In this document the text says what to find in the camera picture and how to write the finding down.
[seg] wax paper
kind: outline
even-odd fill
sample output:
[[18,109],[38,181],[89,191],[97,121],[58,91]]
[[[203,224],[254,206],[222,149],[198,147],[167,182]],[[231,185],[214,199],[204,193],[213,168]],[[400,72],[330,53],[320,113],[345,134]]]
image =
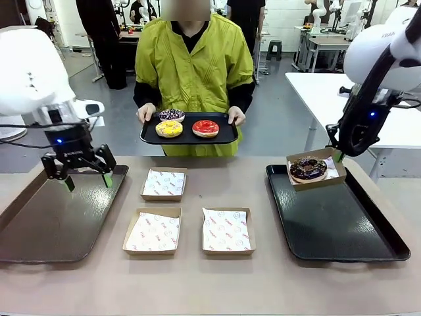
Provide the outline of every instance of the wax paper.
[[180,218],[140,213],[126,243],[127,250],[165,251],[177,247]]
[[246,212],[203,209],[203,249],[211,251],[250,250]]
[[184,173],[149,170],[143,195],[180,196],[183,194]]

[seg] robotic arm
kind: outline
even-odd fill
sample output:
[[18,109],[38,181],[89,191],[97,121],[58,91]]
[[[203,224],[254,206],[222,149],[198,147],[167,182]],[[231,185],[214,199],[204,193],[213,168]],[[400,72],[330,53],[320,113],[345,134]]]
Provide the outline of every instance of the robotic arm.
[[104,105],[76,100],[59,54],[42,31],[0,32],[0,47],[0,116],[33,113],[39,125],[26,127],[45,128],[54,150],[41,158],[47,176],[63,181],[72,191],[68,169],[89,167],[111,186],[116,161],[107,145],[91,146],[86,120],[98,117]]
[[324,0],[317,0],[316,2],[317,9],[313,11],[314,24],[311,29],[311,33],[318,34],[320,33],[320,25],[322,24],[321,16],[325,16],[327,13],[326,8],[324,7]]
[[[406,9],[412,10],[411,17]],[[361,32],[345,56],[344,71],[356,86],[342,118],[326,127],[341,159],[360,155],[378,142],[391,108],[402,108],[405,92],[421,83],[421,8],[397,10],[394,22]]]

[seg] chair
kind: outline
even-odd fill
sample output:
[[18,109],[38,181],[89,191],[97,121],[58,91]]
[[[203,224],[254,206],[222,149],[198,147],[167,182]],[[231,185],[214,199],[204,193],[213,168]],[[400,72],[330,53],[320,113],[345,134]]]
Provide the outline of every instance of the chair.
[[266,60],[270,61],[272,57],[276,57],[276,60],[280,61],[282,58],[281,54],[282,54],[282,41],[270,41]]

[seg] black tray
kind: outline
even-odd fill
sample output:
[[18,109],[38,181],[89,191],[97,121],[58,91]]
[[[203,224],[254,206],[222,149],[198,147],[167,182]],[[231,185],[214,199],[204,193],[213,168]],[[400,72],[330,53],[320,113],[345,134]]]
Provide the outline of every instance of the black tray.
[[296,192],[285,165],[266,167],[289,249],[299,259],[404,261],[410,251],[353,175]]
[[[213,138],[202,138],[196,136],[191,129],[198,120],[212,120],[219,125],[219,133]],[[143,125],[140,139],[153,145],[217,145],[229,144],[238,139],[238,131],[234,124],[228,124],[228,115],[218,112],[187,112],[183,124],[183,132],[174,138],[163,138],[158,136],[155,127],[159,124],[158,113],[155,113],[149,122]]]
[[0,216],[0,262],[74,262],[91,251],[126,176],[116,166],[112,187],[95,171],[70,170],[69,193],[42,171]]

